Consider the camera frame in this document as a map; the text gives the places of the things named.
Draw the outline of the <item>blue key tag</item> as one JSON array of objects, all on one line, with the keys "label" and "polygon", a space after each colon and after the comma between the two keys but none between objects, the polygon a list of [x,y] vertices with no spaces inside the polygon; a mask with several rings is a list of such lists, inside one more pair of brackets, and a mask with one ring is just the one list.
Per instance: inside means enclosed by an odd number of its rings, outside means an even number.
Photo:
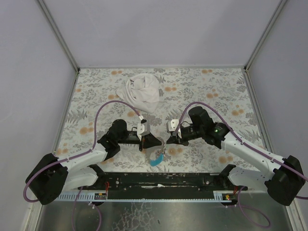
[{"label": "blue key tag", "polygon": [[150,160],[150,165],[152,167],[159,165],[162,161],[164,160],[164,155],[161,154],[158,158],[156,158],[155,160]]}]

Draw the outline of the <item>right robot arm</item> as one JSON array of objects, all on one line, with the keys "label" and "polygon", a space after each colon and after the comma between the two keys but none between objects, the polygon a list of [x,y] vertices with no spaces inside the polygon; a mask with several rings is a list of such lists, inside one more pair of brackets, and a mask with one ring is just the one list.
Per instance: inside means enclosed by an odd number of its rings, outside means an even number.
[{"label": "right robot arm", "polygon": [[224,120],[214,122],[206,109],[196,106],[185,109],[191,123],[184,127],[181,119],[167,122],[170,133],[168,144],[187,146],[191,140],[203,139],[207,144],[228,151],[256,168],[244,170],[240,167],[226,168],[229,181],[236,186],[245,186],[267,192],[281,205],[289,206],[297,198],[307,178],[299,160],[290,155],[287,158],[273,154],[235,132]]}]

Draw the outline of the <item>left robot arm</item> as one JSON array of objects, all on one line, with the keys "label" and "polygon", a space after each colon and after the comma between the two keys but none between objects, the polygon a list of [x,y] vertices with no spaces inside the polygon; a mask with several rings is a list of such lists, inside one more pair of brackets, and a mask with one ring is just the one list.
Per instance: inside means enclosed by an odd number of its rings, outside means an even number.
[{"label": "left robot arm", "polygon": [[30,189],[35,202],[47,205],[62,192],[82,186],[92,186],[99,178],[94,165],[114,157],[121,144],[137,144],[139,150],[161,146],[162,142],[150,132],[150,125],[143,119],[136,130],[129,131],[123,119],[115,120],[108,132],[82,154],[59,159],[53,154],[42,157],[26,178],[23,195]]}]

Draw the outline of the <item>floral table mat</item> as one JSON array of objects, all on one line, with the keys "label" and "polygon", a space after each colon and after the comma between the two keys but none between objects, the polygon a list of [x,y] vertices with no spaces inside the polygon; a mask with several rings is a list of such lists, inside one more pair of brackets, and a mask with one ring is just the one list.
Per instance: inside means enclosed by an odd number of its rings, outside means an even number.
[{"label": "floral table mat", "polygon": [[[159,103],[153,113],[131,110],[121,103],[116,90],[130,77],[148,73],[159,81]],[[250,142],[262,147],[262,138],[253,111],[245,79],[240,68],[131,68],[82,69],[66,116],[56,155],[67,157],[87,151],[104,135],[116,119],[133,128],[142,115],[151,132],[160,140],[169,138],[167,121],[183,118],[190,123],[184,108],[193,103],[206,103],[214,121],[222,119]],[[122,145],[113,158],[101,162],[104,171],[115,172],[220,172],[226,165],[241,168],[253,166],[236,155],[206,144],[202,139],[188,146],[168,145],[164,160],[152,167],[137,145]]]}]

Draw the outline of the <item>crumpled white cloth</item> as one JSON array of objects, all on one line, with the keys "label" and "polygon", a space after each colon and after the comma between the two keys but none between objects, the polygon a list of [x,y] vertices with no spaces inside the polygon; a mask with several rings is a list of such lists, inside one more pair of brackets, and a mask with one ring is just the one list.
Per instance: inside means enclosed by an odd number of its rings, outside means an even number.
[{"label": "crumpled white cloth", "polygon": [[130,77],[116,93],[126,103],[147,113],[153,113],[160,101],[159,81],[148,73]]}]

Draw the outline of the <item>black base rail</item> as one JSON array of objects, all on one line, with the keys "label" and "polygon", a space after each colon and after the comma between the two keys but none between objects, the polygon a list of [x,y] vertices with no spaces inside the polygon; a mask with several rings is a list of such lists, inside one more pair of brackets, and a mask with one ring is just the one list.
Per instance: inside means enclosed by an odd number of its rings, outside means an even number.
[{"label": "black base rail", "polygon": [[109,200],[214,199],[214,192],[233,193],[237,186],[223,173],[104,172],[84,191],[102,192]]}]

